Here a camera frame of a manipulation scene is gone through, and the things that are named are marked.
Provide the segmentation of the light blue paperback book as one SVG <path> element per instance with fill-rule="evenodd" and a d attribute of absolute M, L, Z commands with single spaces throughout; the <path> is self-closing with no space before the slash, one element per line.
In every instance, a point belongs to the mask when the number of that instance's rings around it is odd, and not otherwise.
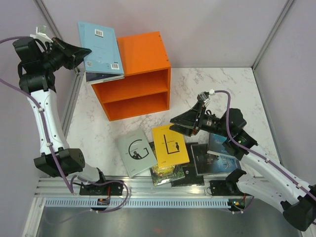
<path fill-rule="evenodd" d="M 124 75 L 115 30 L 83 21 L 78 29 L 81 46 L 92 50 L 84 58 L 85 72 Z"/>

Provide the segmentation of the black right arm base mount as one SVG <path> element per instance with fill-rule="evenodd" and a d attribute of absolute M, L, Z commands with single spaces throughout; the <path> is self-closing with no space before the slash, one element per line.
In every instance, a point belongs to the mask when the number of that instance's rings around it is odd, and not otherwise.
<path fill-rule="evenodd" d="M 213 196 L 241 197 L 245 194 L 239 189 L 237 182 L 227 180 L 212 180 L 209 182 L 209 184 Z"/>

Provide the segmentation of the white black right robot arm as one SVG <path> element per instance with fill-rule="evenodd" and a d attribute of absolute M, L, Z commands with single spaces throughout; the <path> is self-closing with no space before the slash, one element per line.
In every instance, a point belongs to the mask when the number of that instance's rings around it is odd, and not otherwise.
<path fill-rule="evenodd" d="M 232 172 L 225 182 L 226 190 L 240 191 L 273 206 L 294 228 L 304 232 L 316 221 L 316 187 L 300 179 L 268 157 L 257 141 L 244 131 L 246 121 L 240 109 L 230 108 L 221 118 L 206 111 L 203 101 L 170 120 L 170 130 L 192 136 L 200 130 L 226 138 L 223 142 L 229 155 L 259 172 L 266 183 L 256 181 L 242 170 Z"/>

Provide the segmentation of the grey Great Gatsby book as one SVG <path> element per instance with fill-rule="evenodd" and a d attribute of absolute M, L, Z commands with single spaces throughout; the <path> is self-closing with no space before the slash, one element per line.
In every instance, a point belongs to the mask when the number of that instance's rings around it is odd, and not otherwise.
<path fill-rule="evenodd" d="M 144 131 L 140 128 L 117 138 L 116 145 L 130 178 L 158 163 Z"/>

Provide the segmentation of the aluminium right frame post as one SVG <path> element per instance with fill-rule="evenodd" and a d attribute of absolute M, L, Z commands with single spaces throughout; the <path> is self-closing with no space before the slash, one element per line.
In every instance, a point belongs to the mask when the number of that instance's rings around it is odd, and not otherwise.
<path fill-rule="evenodd" d="M 267 49 L 269 48 L 270 44 L 272 43 L 273 39 L 275 38 L 276 34 L 278 33 L 278 30 L 280 29 L 281 25 L 285 21 L 285 18 L 287 17 L 289 11 L 291 10 L 291 8 L 295 2 L 296 2 L 296 0 L 287 0 L 285 2 L 283 8 L 281 9 L 280 14 L 278 15 L 274 25 L 272 26 L 271 30 L 269 31 L 267 38 L 265 39 L 259 53 L 257 54 L 252 66 L 251 66 L 253 72 L 259 66 L 259 64 L 260 64 L 262 58 L 264 57 Z"/>

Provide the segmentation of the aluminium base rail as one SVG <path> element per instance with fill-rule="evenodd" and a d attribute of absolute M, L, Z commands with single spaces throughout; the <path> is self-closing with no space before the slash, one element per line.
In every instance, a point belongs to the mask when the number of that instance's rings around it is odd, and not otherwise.
<path fill-rule="evenodd" d="M 222 176 L 205 176 L 204 186 L 172 187 L 170 183 L 154 186 L 150 176 L 107 176 L 107 180 L 121 180 L 129 188 L 132 198 L 204 198 L 211 194 L 210 182 L 224 180 Z M 40 178 L 35 190 L 35 197 L 77 197 L 79 186 L 74 186 L 71 194 L 61 178 Z"/>

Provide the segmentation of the dark blue Robinson Crusoe book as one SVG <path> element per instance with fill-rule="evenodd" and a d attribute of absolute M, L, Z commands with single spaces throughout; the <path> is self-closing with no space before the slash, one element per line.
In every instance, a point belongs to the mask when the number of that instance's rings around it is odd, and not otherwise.
<path fill-rule="evenodd" d="M 97 84 L 117 79 L 123 79 L 124 75 L 85 72 L 85 78 L 88 84 Z"/>

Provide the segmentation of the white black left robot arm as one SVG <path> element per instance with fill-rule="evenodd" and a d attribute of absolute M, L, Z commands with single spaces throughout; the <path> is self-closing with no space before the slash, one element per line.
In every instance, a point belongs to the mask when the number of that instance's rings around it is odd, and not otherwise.
<path fill-rule="evenodd" d="M 70 148 L 62 130 L 57 112 L 54 72 L 64 67 L 72 70 L 91 53 L 59 38 L 40 41 L 24 37 L 13 43 L 20 58 L 18 64 L 19 87 L 28 97 L 35 115 L 40 138 L 40 156 L 34 159 L 37 169 L 51 177 L 66 178 L 77 175 L 91 181 L 91 189 L 103 195 L 108 189 L 101 171 L 88 165 L 78 148 Z"/>

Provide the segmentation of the aluminium frame post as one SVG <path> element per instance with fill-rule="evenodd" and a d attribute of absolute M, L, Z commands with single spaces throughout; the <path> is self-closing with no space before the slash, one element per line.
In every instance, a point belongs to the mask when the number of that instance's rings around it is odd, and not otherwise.
<path fill-rule="evenodd" d="M 269 48 L 270 44 L 272 43 L 273 39 L 275 38 L 276 34 L 278 33 L 278 30 L 280 29 L 281 25 L 285 21 L 285 18 L 287 17 L 289 11 L 291 10 L 291 8 L 295 2 L 296 2 L 296 0 L 287 0 L 285 2 L 283 8 L 281 9 L 280 14 L 278 15 L 274 25 L 272 26 L 271 30 L 269 31 L 267 38 L 265 39 L 259 53 L 257 54 L 252 66 L 251 66 L 253 72 L 259 66 L 259 64 L 260 64 L 262 58 L 264 57 L 267 49 Z"/>
<path fill-rule="evenodd" d="M 50 31 L 52 32 L 52 34 L 63 40 L 63 37 L 60 33 L 60 31 L 58 30 L 51 14 L 49 13 L 49 10 L 47 8 L 47 6 L 45 5 L 43 0 L 34 0 L 34 3 L 36 5 L 36 7 L 38 8 L 40 14 L 42 15 L 42 17 L 44 18 L 45 22 L 47 23 L 47 29 L 50 29 Z"/>

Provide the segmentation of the black book with gold lines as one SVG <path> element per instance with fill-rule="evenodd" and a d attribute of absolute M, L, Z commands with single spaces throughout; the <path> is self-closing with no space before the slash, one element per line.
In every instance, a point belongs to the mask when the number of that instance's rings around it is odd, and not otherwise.
<path fill-rule="evenodd" d="M 189 156 L 189 162 L 182 164 L 182 168 L 185 177 L 179 180 L 171 182 L 172 187 L 194 187 L 194 186 L 204 186 L 204 178 L 198 176 L 196 172 L 196 167 L 194 163 L 194 157 L 191 149 L 191 145 L 196 145 L 197 142 L 186 143 L 186 149 Z"/>

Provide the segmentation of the aluminium left frame post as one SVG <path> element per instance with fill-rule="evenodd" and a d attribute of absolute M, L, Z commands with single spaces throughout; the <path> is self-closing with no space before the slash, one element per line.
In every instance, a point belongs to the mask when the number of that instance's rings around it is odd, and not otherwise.
<path fill-rule="evenodd" d="M 60 33 L 60 31 L 58 30 L 51 14 L 49 13 L 49 10 L 47 8 L 47 6 L 45 5 L 43 0 L 34 0 L 34 3 L 36 5 L 36 7 L 38 8 L 40 14 L 42 15 L 42 17 L 44 18 L 45 22 L 47 23 L 47 29 L 50 29 L 50 31 L 52 32 L 52 34 L 63 40 L 63 37 Z"/>

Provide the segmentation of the dark night scene book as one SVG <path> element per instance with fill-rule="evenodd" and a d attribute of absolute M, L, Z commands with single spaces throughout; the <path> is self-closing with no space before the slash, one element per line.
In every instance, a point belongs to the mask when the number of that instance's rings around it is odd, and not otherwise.
<path fill-rule="evenodd" d="M 193 144 L 191 151 L 198 176 L 231 173 L 241 169 L 239 161 L 235 158 L 208 154 L 206 144 Z"/>

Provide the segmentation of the orange wooden shelf box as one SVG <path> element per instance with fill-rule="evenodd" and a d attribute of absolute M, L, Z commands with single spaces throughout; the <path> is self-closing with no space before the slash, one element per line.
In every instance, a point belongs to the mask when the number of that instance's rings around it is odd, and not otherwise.
<path fill-rule="evenodd" d="M 160 32 L 117 41 L 124 78 L 92 85 L 108 120 L 169 110 L 171 64 Z"/>

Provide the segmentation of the teal blue ocean book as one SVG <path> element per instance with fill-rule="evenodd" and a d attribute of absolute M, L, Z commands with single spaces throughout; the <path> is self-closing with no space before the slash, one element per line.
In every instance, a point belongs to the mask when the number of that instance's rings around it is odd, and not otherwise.
<path fill-rule="evenodd" d="M 207 147 L 207 153 L 217 156 L 225 156 L 228 158 L 236 158 L 230 155 L 224 148 L 223 143 L 226 141 L 224 136 L 210 133 Z"/>

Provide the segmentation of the green Alice in Wonderland book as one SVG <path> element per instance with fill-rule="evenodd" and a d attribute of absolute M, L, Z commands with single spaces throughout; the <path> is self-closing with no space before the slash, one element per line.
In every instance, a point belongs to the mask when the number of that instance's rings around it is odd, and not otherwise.
<path fill-rule="evenodd" d="M 156 164 L 150 167 L 150 173 L 153 186 L 159 186 L 185 178 L 185 173 L 181 165 L 159 168 Z"/>

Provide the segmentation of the yellow Little Prince book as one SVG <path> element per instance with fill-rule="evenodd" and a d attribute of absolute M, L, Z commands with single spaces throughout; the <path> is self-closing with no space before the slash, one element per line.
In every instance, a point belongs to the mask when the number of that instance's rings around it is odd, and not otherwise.
<path fill-rule="evenodd" d="M 152 129 L 159 168 L 185 164 L 190 161 L 182 134 L 172 131 L 172 124 Z"/>

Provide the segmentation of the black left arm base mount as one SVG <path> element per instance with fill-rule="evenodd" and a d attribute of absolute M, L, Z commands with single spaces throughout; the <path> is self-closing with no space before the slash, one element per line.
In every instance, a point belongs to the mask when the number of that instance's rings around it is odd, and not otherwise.
<path fill-rule="evenodd" d="M 109 184 L 97 186 L 93 184 L 81 184 L 79 194 L 81 196 L 121 196 L 123 192 L 123 184 L 110 181 Z"/>

